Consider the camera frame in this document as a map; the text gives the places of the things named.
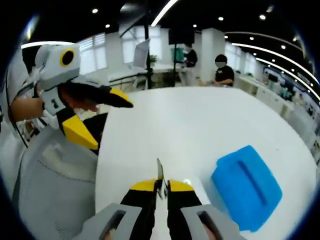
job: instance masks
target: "white column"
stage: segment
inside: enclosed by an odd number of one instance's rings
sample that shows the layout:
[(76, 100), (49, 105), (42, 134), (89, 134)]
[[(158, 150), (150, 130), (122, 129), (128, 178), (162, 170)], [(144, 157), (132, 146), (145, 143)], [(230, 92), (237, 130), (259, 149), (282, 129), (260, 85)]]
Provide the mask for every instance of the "white column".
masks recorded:
[(246, 74), (245, 69), (246, 69), (246, 53), (244, 51), (241, 51), (241, 56), (240, 56), (240, 69), (239, 71), (241, 74)]
[(225, 34), (214, 28), (202, 30), (201, 80), (211, 82), (217, 70), (215, 59), (225, 54)]

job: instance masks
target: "blue plastic block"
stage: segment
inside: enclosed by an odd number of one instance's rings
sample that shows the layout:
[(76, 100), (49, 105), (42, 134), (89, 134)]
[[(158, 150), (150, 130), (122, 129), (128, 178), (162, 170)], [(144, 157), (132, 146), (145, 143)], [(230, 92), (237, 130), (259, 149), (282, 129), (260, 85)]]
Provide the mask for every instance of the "blue plastic block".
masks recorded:
[(259, 230), (282, 198), (272, 172), (250, 145), (220, 158), (211, 178), (240, 231)]

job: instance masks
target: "potted plant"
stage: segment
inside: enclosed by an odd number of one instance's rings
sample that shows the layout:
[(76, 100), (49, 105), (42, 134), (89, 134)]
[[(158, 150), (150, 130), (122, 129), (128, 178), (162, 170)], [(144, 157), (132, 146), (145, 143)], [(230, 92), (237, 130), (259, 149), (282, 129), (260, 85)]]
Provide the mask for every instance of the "potted plant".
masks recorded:
[(157, 55), (150, 55), (150, 66), (154, 67), (157, 62)]

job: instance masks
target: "monitor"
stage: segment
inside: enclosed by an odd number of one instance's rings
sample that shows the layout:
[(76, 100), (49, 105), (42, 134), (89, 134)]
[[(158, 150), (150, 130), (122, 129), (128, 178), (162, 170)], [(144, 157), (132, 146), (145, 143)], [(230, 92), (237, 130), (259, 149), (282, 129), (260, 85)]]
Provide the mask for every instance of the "monitor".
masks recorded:
[(137, 46), (134, 50), (133, 67), (134, 68), (146, 68), (146, 62), (148, 57), (148, 52), (150, 48), (150, 39), (147, 39)]
[(169, 29), (169, 45), (194, 44), (195, 31), (193, 29), (175, 28)]
[(271, 73), (269, 73), (269, 80), (272, 82), (277, 83), (278, 82), (278, 77), (276, 75), (272, 75)]
[(175, 55), (175, 48), (171, 48), (171, 60), (172, 62), (183, 62), (185, 55), (184, 50), (181, 47), (176, 48), (176, 55)]

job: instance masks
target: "white robotic device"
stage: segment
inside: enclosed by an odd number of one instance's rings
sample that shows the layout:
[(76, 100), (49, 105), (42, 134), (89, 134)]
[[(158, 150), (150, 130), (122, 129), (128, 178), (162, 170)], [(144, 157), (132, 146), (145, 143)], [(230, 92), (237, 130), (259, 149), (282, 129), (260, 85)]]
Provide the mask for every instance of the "white robotic device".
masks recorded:
[(41, 46), (35, 57), (35, 66), (39, 69), (39, 97), (50, 126), (61, 129), (69, 141), (96, 150), (97, 141), (62, 99), (61, 87), (68, 89), (71, 95), (96, 104), (119, 108), (132, 108), (133, 104), (123, 92), (80, 75), (80, 61), (78, 44)]

